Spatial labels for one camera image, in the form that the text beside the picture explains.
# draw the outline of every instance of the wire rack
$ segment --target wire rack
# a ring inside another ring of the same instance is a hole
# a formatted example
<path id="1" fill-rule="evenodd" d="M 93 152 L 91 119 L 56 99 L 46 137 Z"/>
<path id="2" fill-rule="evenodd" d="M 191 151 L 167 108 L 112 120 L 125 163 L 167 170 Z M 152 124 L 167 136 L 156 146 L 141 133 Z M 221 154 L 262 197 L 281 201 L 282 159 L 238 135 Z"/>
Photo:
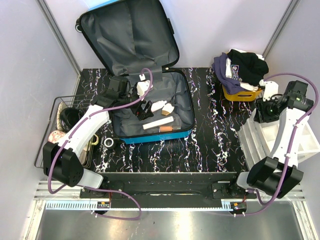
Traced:
<path id="1" fill-rule="evenodd" d="M 34 166 L 36 168 L 43 169 L 44 167 L 42 149 L 44 145 L 47 143 L 50 133 L 57 130 L 57 113 L 58 113 L 59 104 L 63 102 L 67 105 L 67 107 L 79 109 L 84 114 L 87 111 L 90 105 L 90 101 L 92 100 L 93 97 L 94 97 L 94 94 L 92 93 L 92 94 L 79 94 L 79 95 L 71 95 L 71 96 L 58 96 L 54 99 L 52 109 L 48 119 L 48 125 L 45 129 L 40 147 L 38 149 L 38 152 L 34 161 Z M 85 163 L 88 163 L 88 164 L 84 165 L 83 167 L 89 169 L 91 165 L 92 154 L 93 154 L 93 146 L 91 141 L 89 141 L 88 143 L 88 149 L 89 151 L 87 151 L 87 154 L 85 156 Z"/>

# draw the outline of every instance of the suitcase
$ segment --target suitcase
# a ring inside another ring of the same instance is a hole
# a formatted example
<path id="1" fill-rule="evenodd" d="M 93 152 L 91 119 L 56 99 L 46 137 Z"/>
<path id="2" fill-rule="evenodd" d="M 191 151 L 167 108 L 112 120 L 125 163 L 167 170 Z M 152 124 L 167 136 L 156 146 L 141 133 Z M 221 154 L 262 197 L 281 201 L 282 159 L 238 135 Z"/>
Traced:
<path id="1" fill-rule="evenodd" d="M 114 111 L 112 117 L 116 138 L 137 144 L 185 138 L 191 133 L 195 125 L 192 97 L 184 73 L 172 68 L 179 60 L 179 49 L 159 0 L 107 2 L 82 14 L 75 28 L 111 76 L 124 76 L 133 86 L 140 81 L 141 69 L 151 69 L 153 89 L 145 100 L 170 102 L 174 110 L 169 116 L 174 117 L 174 122 L 166 126 L 181 127 L 171 132 L 159 132 L 158 127 L 143 130 L 143 124 L 166 116 L 158 110 L 153 117 L 139 121 L 130 109 L 121 109 Z"/>

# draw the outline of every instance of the marble pattern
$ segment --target marble pattern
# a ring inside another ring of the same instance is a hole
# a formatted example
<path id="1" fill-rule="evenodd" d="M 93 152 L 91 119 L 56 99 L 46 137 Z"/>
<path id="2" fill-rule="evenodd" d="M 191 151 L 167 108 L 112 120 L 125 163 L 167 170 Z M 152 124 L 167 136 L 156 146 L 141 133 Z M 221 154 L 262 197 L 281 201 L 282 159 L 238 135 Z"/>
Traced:
<path id="1" fill-rule="evenodd" d="M 195 126 L 188 137 L 139 144 L 103 145 L 112 137 L 111 124 L 102 126 L 92 155 L 96 172 L 238 172 L 248 170 L 237 131 L 251 115 L 253 102 L 225 99 L 211 68 L 182 68 L 190 87 Z M 77 94 L 92 99 L 108 79 L 105 69 L 84 69 Z"/>

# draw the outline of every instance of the white wall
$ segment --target white wall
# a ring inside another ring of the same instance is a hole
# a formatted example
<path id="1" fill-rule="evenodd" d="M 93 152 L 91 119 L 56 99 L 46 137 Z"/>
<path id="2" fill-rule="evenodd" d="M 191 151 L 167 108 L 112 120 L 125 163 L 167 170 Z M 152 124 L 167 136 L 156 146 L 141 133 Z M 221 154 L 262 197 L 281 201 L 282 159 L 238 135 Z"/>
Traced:
<path id="1" fill-rule="evenodd" d="M 270 73 L 292 72 L 301 74 L 312 80 L 320 90 L 319 63 L 320 63 L 320 1 L 303 0 L 298 5 L 293 16 L 284 28 L 280 38 L 266 61 Z M 295 77 L 279 77 L 277 82 L 283 90 L 288 80 L 296 80 Z M 308 87 L 308 96 L 314 99 L 313 89 Z M 320 141 L 320 106 L 311 114 L 309 124 Z M 300 164 L 299 169 L 304 172 L 302 190 L 307 200 L 313 222 L 320 234 L 320 155 Z"/>
<path id="2" fill-rule="evenodd" d="M 290 0 L 160 0 L 180 50 L 176 67 L 209 67 L 230 48 L 262 53 Z M 81 69 L 102 68 L 76 19 L 107 0 L 46 0 Z"/>
<path id="3" fill-rule="evenodd" d="M 1 1 L 0 239 L 17 240 L 43 171 L 34 167 L 53 100 L 77 75 L 35 0 Z"/>

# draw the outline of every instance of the yellow basket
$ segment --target yellow basket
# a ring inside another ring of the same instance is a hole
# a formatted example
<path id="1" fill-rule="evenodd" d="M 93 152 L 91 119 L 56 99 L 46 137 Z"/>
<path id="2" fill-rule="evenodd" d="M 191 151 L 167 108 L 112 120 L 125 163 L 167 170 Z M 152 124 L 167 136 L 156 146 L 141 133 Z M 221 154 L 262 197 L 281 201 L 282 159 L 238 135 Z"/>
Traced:
<path id="1" fill-rule="evenodd" d="M 222 85 L 224 96 L 229 101 L 235 102 L 252 102 L 254 101 L 259 94 L 262 92 L 262 89 L 259 88 L 258 91 L 240 91 L 236 94 L 228 94 L 225 87 Z"/>

